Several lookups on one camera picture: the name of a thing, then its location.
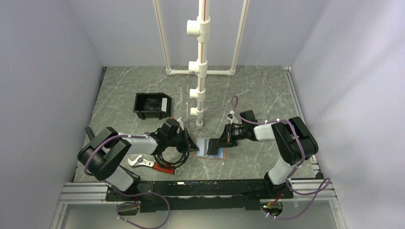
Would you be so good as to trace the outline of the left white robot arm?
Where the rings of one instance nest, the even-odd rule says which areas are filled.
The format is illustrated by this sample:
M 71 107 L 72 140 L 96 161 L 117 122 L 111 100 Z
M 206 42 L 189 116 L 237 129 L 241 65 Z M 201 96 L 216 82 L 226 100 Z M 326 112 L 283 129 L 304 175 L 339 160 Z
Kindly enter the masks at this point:
M 124 200 L 137 194 L 136 179 L 121 166 L 127 154 L 137 155 L 129 165 L 150 166 L 175 174 L 191 152 L 199 151 L 180 119 L 168 118 L 154 132 L 129 135 L 106 127 L 97 135 L 86 129 L 90 141 L 78 153 L 77 159 L 84 166 L 84 173 L 105 181 L 118 189 Z

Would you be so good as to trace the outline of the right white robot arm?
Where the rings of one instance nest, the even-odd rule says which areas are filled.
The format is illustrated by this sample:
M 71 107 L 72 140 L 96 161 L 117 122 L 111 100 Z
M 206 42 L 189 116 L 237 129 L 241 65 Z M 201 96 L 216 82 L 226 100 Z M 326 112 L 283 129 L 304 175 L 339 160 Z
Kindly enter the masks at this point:
M 228 123 L 219 138 L 209 139 L 207 154 L 216 155 L 219 148 L 236 147 L 238 140 L 275 140 L 280 156 L 273 168 L 266 173 L 265 180 L 268 182 L 263 185 L 264 194 L 275 198 L 281 193 L 281 184 L 291 177 L 292 171 L 318 153 L 318 143 L 298 116 L 262 125 L 252 110 L 239 113 L 239 117 L 241 123 Z

